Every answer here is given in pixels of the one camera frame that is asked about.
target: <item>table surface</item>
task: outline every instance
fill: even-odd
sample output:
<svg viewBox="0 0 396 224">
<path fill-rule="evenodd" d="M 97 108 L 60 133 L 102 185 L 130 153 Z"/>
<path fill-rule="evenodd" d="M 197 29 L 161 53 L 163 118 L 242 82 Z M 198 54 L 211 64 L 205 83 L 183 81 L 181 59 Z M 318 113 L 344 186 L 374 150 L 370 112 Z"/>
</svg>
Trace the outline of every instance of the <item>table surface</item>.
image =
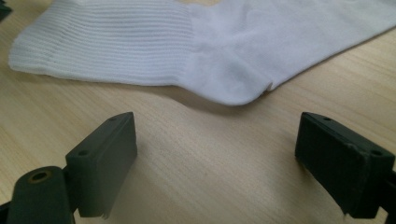
<svg viewBox="0 0 396 224">
<path fill-rule="evenodd" d="M 301 113 L 310 111 L 396 153 L 395 29 L 229 107 L 178 87 L 12 71 L 13 39 L 50 1 L 8 2 L 14 13 L 0 24 L 0 203 L 21 175 L 65 166 L 65 154 L 103 121 L 133 111 L 138 158 L 112 216 L 125 223 L 384 223 L 382 209 L 372 220 L 344 216 L 294 147 Z"/>
</svg>

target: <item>black plastic block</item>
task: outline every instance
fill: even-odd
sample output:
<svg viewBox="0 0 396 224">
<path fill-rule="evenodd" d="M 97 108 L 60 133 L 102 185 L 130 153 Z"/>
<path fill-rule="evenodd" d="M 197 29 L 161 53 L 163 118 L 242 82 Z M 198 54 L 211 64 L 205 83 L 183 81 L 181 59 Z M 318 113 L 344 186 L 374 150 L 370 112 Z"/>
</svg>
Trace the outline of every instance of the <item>black plastic block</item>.
<svg viewBox="0 0 396 224">
<path fill-rule="evenodd" d="M 74 223 L 61 168 L 39 168 L 17 181 L 7 224 L 22 223 Z"/>
<path fill-rule="evenodd" d="M 2 21 L 6 16 L 9 15 L 9 13 L 12 12 L 10 7 L 6 7 L 4 5 L 4 1 L 0 0 L 0 21 Z"/>
<path fill-rule="evenodd" d="M 380 188 L 392 173 L 393 154 L 333 119 L 305 112 L 295 156 L 345 214 L 375 217 Z"/>
<path fill-rule="evenodd" d="M 82 217 L 107 216 L 137 156 L 134 114 L 105 121 L 66 155 L 70 179 L 80 181 Z"/>
</svg>

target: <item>screw hole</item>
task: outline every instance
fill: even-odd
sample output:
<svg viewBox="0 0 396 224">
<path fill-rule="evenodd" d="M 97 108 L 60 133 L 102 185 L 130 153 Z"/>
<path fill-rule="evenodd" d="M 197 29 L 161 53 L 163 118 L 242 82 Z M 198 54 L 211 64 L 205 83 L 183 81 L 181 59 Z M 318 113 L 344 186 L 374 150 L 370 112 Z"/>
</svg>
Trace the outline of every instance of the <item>screw hole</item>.
<svg viewBox="0 0 396 224">
<path fill-rule="evenodd" d="M 372 150 L 371 153 L 375 156 L 382 156 L 382 153 L 380 151 L 377 150 Z"/>
<path fill-rule="evenodd" d="M 31 184 L 38 184 L 40 182 L 43 182 L 44 180 L 48 179 L 51 175 L 50 171 L 40 171 L 38 173 L 35 173 L 29 177 L 28 182 Z"/>
<path fill-rule="evenodd" d="M 79 156 L 86 156 L 88 155 L 88 150 L 82 150 L 78 153 Z"/>
</svg>

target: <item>wood grain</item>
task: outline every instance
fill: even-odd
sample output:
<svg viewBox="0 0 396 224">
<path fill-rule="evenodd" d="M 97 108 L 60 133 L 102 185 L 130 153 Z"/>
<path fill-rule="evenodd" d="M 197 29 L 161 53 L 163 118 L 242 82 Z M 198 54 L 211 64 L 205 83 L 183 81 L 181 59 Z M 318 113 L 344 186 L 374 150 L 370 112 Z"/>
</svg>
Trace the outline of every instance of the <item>wood grain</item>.
<svg viewBox="0 0 396 224">
<path fill-rule="evenodd" d="M 228 107 L 177 87 L 12 71 L 13 39 L 50 1 L 8 2 L 14 13 L 0 23 L 0 203 L 21 175 L 65 166 L 64 155 L 105 119 L 133 111 L 138 159 L 106 223 L 384 223 L 382 210 L 373 220 L 345 217 L 293 152 L 300 115 L 310 111 L 396 153 L 396 30 Z"/>
</svg>

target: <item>white sock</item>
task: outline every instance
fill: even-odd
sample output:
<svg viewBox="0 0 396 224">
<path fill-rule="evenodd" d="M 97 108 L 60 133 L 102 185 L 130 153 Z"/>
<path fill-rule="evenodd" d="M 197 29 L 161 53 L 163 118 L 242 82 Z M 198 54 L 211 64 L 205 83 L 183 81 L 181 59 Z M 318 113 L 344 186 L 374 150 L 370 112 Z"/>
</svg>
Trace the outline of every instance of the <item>white sock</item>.
<svg viewBox="0 0 396 224">
<path fill-rule="evenodd" d="M 243 105 L 396 24 L 393 0 L 54 0 L 15 40 L 12 69 L 177 85 Z"/>
</svg>

